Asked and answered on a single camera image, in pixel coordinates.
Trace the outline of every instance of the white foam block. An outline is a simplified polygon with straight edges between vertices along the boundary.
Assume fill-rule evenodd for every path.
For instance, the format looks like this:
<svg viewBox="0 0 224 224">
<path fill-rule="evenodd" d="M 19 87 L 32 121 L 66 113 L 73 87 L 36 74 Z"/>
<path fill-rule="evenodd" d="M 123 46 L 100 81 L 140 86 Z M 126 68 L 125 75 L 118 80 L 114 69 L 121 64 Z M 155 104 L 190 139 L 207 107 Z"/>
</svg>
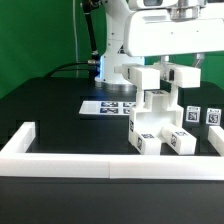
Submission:
<svg viewBox="0 0 224 224">
<path fill-rule="evenodd" d="M 161 141 L 150 133 L 136 133 L 136 149 L 142 155 L 160 155 Z"/>
<path fill-rule="evenodd" d="M 24 122 L 10 141 L 1 150 L 1 154 L 24 153 L 36 137 L 35 123 Z"/>
<path fill-rule="evenodd" d="M 220 126 L 209 127 L 208 140 L 217 152 L 224 156 L 224 130 Z"/>
<path fill-rule="evenodd" d="M 195 153 L 196 138 L 183 128 L 173 124 L 164 125 L 162 136 L 179 155 L 193 155 Z"/>
</svg>

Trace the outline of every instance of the white block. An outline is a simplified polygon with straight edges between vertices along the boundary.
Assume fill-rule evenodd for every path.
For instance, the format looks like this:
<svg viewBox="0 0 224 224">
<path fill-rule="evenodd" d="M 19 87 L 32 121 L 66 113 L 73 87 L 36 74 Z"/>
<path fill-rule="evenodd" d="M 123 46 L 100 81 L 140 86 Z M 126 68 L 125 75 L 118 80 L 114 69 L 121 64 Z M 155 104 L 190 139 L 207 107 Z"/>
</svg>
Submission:
<svg viewBox="0 0 224 224">
<path fill-rule="evenodd" d="M 195 153 L 196 138 L 183 128 L 173 124 L 164 125 L 162 136 L 165 138 L 166 143 L 179 155 L 193 155 Z"/>
<path fill-rule="evenodd" d="M 160 89 L 160 71 L 151 66 L 125 64 L 122 75 L 139 89 Z"/>
<path fill-rule="evenodd" d="M 136 133 L 135 147 L 142 155 L 160 155 L 161 141 L 151 133 Z"/>
<path fill-rule="evenodd" d="M 35 137 L 35 123 L 24 122 L 0 154 L 25 153 Z"/>
<path fill-rule="evenodd" d="M 160 78 L 164 79 L 164 66 L 160 63 L 155 63 L 152 68 L 160 71 Z M 193 68 L 185 65 L 167 64 L 168 74 L 167 82 L 172 83 L 181 88 L 200 87 L 201 70 L 199 68 Z M 173 70 L 174 80 L 169 80 L 169 71 Z"/>
<path fill-rule="evenodd" d="M 208 140 L 224 156 L 224 130 L 220 126 L 209 126 Z"/>
</svg>

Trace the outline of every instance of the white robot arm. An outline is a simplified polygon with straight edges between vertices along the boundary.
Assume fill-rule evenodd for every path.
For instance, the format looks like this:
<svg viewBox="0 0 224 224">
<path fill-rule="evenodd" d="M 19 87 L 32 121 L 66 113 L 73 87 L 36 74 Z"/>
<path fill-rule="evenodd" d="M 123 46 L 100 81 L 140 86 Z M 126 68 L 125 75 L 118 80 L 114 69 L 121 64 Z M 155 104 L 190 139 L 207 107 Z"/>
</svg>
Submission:
<svg viewBox="0 0 224 224">
<path fill-rule="evenodd" d="M 143 57 L 130 57 L 125 54 L 123 50 L 125 22 L 133 11 L 129 9 L 126 0 L 91 0 L 83 2 L 85 2 L 84 7 L 87 8 L 88 14 L 92 9 L 97 8 L 99 5 L 103 5 L 106 12 L 106 51 L 100 57 L 100 73 L 95 78 L 96 85 L 98 87 L 105 87 L 112 90 L 128 91 L 134 89 L 135 87 L 129 81 L 125 80 L 122 74 L 118 73 L 116 70 L 117 67 L 125 63 L 144 64 Z"/>
</svg>

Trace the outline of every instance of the black tabletop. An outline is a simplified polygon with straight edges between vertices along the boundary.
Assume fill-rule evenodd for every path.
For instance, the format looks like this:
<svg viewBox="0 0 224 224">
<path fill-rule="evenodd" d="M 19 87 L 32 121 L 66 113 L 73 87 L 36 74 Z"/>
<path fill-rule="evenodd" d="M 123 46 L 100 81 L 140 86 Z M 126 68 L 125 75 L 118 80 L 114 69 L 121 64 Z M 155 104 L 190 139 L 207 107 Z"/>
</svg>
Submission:
<svg viewBox="0 0 224 224">
<path fill-rule="evenodd" d="M 197 156 L 218 156 L 205 120 L 207 108 L 223 109 L 223 99 L 224 91 L 212 83 L 180 89 L 181 106 L 201 107 L 199 123 L 183 123 L 198 140 Z M 80 115 L 83 100 L 129 102 L 135 92 L 96 88 L 87 79 L 31 79 L 0 100 L 1 146 L 24 121 L 35 121 L 29 153 L 138 153 L 128 143 L 128 117 Z M 167 146 L 163 153 L 175 154 Z M 221 224 L 223 206 L 222 181 L 0 177 L 1 224 Z"/>
</svg>

